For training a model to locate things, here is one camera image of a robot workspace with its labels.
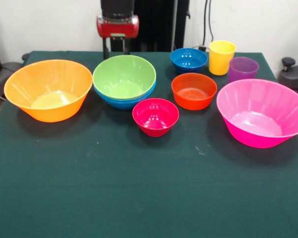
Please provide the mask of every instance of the cup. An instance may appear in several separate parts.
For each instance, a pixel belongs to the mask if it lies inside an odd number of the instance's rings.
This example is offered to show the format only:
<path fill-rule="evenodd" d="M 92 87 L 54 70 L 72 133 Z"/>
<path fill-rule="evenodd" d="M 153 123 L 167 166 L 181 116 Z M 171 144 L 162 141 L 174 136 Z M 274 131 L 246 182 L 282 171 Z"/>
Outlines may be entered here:
<path fill-rule="evenodd" d="M 247 57 L 235 57 L 229 62 L 228 83 L 254 78 L 259 69 L 258 63 Z"/>
<path fill-rule="evenodd" d="M 233 58 L 236 45 L 229 41 L 213 41 L 209 45 L 209 70 L 214 75 L 224 75 L 228 72 L 229 61 Z"/>

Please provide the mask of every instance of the yellow cup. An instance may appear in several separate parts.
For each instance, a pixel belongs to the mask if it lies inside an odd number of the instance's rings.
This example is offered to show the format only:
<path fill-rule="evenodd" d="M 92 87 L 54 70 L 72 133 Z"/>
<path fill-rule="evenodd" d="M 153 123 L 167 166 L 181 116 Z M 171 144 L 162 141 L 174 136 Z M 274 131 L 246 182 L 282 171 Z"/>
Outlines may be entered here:
<path fill-rule="evenodd" d="M 209 70 L 214 75 L 228 72 L 229 61 L 233 58 L 236 45 L 229 41 L 213 41 L 209 45 Z"/>

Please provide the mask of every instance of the white wall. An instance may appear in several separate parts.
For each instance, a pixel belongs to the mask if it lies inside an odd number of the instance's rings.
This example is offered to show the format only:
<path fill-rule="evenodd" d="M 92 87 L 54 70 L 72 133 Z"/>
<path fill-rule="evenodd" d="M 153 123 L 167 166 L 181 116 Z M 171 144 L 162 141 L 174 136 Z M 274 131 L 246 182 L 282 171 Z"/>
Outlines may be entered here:
<path fill-rule="evenodd" d="M 204 0 L 190 0 L 185 47 L 203 41 Z M 211 24 L 215 40 L 229 40 L 238 52 L 262 52 L 275 75 L 281 58 L 298 63 L 298 0 L 212 0 Z M 206 45 L 211 35 L 207 25 Z"/>
<path fill-rule="evenodd" d="M 202 42 L 204 1 L 191 0 L 190 11 L 186 47 Z M 100 13 L 100 0 L 0 0 L 1 61 L 32 50 L 101 51 Z M 216 40 L 263 52 L 275 73 L 284 56 L 298 62 L 298 0 L 212 0 L 211 22 Z"/>
<path fill-rule="evenodd" d="M 0 60 L 33 50 L 101 51 L 100 0 L 0 0 Z"/>

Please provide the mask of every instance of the purple cup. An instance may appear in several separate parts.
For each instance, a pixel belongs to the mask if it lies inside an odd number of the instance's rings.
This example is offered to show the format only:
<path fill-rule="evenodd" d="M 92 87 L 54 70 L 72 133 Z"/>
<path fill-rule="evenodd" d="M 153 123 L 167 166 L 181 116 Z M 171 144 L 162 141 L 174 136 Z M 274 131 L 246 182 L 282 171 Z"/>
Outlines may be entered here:
<path fill-rule="evenodd" d="M 259 69 L 258 63 L 247 57 L 235 57 L 229 62 L 228 83 L 254 78 Z"/>

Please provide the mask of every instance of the green bowl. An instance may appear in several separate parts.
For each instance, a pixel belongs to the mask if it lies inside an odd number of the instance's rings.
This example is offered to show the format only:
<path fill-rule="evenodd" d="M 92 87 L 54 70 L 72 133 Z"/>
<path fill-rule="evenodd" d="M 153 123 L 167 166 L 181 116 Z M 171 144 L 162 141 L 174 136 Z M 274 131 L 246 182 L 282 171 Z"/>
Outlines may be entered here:
<path fill-rule="evenodd" d="M 138 56 L 110 57 L 93 73 L 95 88 L 112 99 L 134 99 L 153 87 L 156 73 L 153 65 Z"/>

